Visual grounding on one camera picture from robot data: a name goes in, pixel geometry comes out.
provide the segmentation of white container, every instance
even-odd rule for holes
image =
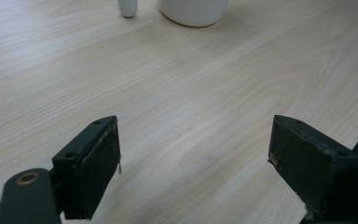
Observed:
[[[126,18],[132,18],[138,10],[138,0],[117,0],[118,9],[121,15]]]
[[[187,26],[209,26],[226,12],[228,0],[158,0],[162,13]]]

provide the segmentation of wood grain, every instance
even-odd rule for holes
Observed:
[[[91,223],[298,223],[267,163],[274,114],[356,144],[358,0],[230,0],[202,29],[151,0],[131,20],[110,0],[0,1],[0,195],[117,115],[123,174]]]

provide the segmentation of white mug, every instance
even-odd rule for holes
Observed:
[[[169,19],[187,26],[209,26],[225,14],[228,0],[158,0]]]

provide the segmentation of screw hole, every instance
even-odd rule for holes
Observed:
[[[28,174],[22,175],[19,178],[17,178],[16,184],[17,185],[28,185],[28,184],[31,184],[32,182],[36,181],[37,178],[39,178],[38,173],[28,173]]]
[[[338,154],[338,156],[348,156],[348,154],[345,152],[338,152],[337,154]]]
[[[65,158],[72,159],[76,156],[75,152],[68,152],[65,154]]]

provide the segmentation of light wood surface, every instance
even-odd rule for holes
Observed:
[[[114,0],[0,1],[0,196],[117,115],[123,174],[91,223],[298,223],[274,114],[356,144],[358,0],[230,0],[202,29],[155,0],[130,20]]]

